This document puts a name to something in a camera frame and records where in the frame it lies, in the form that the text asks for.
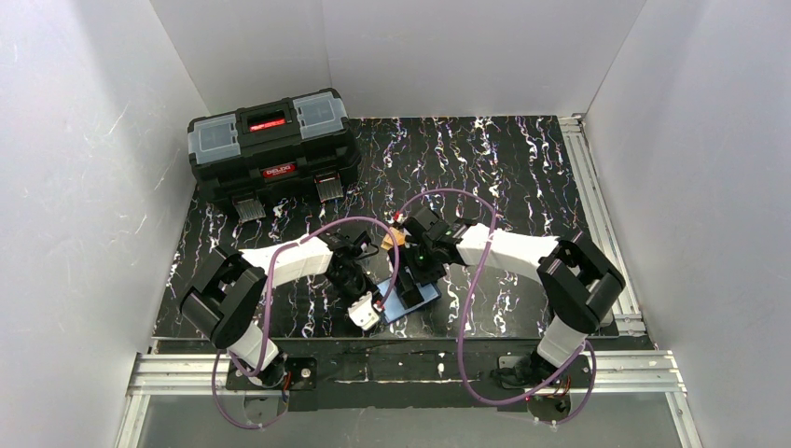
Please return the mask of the navy blue card holder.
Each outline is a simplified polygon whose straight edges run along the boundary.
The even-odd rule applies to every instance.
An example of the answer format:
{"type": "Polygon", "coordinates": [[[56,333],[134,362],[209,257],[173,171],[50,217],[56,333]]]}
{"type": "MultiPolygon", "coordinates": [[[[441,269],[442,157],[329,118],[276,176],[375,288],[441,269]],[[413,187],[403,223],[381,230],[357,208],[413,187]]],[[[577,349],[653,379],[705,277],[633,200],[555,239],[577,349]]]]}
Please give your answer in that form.
{"type": "Polygon", "coordinates": [[[440,297],[441,292],[436,282],[417,286],[416,294],[411,299],[404,298],[396,290],[393,290],[384,300],[382,321],[386,324],[393,323],[440,297]]]}

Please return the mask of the orange credit card stack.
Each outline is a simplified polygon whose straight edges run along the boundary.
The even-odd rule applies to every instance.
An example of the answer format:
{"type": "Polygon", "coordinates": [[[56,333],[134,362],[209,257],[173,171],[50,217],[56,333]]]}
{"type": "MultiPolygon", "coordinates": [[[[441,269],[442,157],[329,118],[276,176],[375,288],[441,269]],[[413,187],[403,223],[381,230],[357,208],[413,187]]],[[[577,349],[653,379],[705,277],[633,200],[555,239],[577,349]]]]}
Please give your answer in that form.
{"type": "Polygon", "coordinates": [[[389,232],[384,235],[382,238],[382,242],[380,243],[380,249],[384,251],[389,251],[393,247],[401,246],[405,243],[406,236],[405,234],[394,227],[389,229],[389,232]]]}

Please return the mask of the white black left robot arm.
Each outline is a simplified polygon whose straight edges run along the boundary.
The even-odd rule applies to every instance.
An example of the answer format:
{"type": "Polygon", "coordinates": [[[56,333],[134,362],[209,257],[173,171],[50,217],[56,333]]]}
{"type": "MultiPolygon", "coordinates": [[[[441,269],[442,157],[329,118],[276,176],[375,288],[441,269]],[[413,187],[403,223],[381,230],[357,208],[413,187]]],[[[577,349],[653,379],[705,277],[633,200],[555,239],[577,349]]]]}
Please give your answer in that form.
{"type": "Polygon", "coordinates": [[[215,348],[262,374],[281,355],[254,321],[267,288],[322,275],[350,303],[359,328],[378,323],[382,294],[358,262],[370,243],[365,231],[324,231],[260,249],[217,247],[180,291],[179,311],[215,348]]]}

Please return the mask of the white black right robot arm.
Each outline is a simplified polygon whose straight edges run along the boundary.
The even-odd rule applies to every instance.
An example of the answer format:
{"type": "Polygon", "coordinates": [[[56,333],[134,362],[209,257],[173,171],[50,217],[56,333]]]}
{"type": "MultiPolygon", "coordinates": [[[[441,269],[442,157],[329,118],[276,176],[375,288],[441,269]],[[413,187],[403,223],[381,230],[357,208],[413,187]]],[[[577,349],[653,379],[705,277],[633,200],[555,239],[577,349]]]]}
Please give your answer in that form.
{"type": "Polygon", "coordinates": [[[421,206],[396,220],[411,250],[409,266],[433,281],[456,264],[484,266],[525,276],[540,284],[554,316],[531,358],[559,368],[587,337],[613,320],[612,307],[626,286],[613,262],[583,231],[566,236],[531,236],[472,219],[450,223],[421,206]]]}

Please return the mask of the black red toolbox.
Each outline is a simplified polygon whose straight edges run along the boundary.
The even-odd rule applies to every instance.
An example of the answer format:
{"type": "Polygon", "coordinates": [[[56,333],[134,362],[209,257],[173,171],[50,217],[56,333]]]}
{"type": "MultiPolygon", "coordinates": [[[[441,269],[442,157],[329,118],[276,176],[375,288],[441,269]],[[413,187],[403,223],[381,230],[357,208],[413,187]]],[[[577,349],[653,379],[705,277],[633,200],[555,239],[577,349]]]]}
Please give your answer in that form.
{"type": "Polygon", "coordinates": [[[362,161],[333,88],[193,119],[187,146],[200,195],[227,211],[250,200],[320,196],[324,184],[345,188],[362,161]]]}

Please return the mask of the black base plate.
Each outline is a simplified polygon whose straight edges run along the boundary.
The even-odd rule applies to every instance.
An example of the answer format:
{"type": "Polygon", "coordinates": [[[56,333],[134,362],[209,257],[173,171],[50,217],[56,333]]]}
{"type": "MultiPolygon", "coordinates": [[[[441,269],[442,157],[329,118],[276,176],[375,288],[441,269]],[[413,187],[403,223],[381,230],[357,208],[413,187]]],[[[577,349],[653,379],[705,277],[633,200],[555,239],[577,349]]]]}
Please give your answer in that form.
{"type": "MultiPolygon", "coordinates": [[[[484,404],[472,398],[462,384],[452,339],[322,338],[275,342],[293,367],[289,411],[407,408],[469,408],[484,404]],[[301,370],[310,377],[302,378],[301,370]]],[[[519,395],[504,389],[491,371],[529,355],[537,339],[471,338],[464,343],[465,371],[470,384],[489,399],[519,395]]],[[[580,355],[563,377],[571,392],[585,392],[591,367],[580,355]]]]}

